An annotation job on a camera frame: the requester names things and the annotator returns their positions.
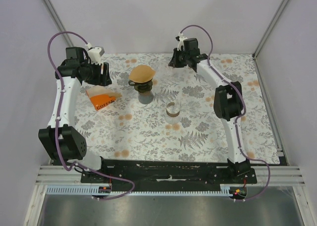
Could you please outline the brown paper coffee filter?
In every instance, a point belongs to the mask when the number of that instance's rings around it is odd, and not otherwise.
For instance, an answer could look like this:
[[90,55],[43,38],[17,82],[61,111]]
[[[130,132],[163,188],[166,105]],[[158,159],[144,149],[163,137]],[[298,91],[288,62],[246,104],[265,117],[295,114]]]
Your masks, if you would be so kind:
[[135,83],[145,83],[153,79],[155,71],[147,65],[139,65],[132,69],[129,80]]

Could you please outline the dark green coffee dripper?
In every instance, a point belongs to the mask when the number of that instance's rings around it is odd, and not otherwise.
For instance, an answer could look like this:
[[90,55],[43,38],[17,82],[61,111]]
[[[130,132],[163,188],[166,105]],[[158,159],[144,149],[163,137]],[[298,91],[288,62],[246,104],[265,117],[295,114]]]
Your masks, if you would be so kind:
[[138,83],[134,82],[132,80],[128,81],[129,86],[133,86],[134,89],[139,92],[139,93],[145,93],[149,92],[152,90],[153,87],[153,80],[151,79],[150,81],[143,82],[143,83]]

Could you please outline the glass cup with brown band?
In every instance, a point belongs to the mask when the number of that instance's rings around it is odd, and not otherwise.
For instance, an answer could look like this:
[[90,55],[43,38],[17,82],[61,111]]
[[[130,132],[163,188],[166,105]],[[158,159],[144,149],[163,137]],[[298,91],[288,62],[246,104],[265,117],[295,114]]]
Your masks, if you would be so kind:
[[165,112],[167,117],[170,117],[170,118],[179,117],[181,113],[181,102],[173,101],[173,102],[167,103]]

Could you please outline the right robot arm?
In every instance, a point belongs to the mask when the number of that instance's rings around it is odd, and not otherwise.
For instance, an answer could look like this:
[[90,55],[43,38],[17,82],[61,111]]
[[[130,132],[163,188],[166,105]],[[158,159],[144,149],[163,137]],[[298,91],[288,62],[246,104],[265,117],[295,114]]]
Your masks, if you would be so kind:
[[213,109],[221,120],[228,145],[227,177],[232,183],[239,183],[245,173],[251,170],[250,161],[244,154],[241,133],[241,116],[246,112],[240,82],[232,82],[215,68],[207,54],[200,53],[198,40],[182,34],[176,36],[177,47],[168,64],[174,68],[190,67],[201,75],[214,89]]

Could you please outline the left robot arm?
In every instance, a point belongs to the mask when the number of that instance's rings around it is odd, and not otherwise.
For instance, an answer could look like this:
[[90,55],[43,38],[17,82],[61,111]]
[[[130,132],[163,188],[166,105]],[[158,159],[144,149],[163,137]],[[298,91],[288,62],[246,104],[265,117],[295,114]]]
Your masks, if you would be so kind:
[[87,149],[85,137],[75,129],[77,96],[83,83],[95,86],[112,84],[109,64],[102,61],[104,49],[92,47],[66,48],[66,59],[55,72],[56,98],[47,128],[38,137],[55,164],[71,167],[73,162],[92,171],[97,182],[105,182],[109,170],[102,166],[102,158]]

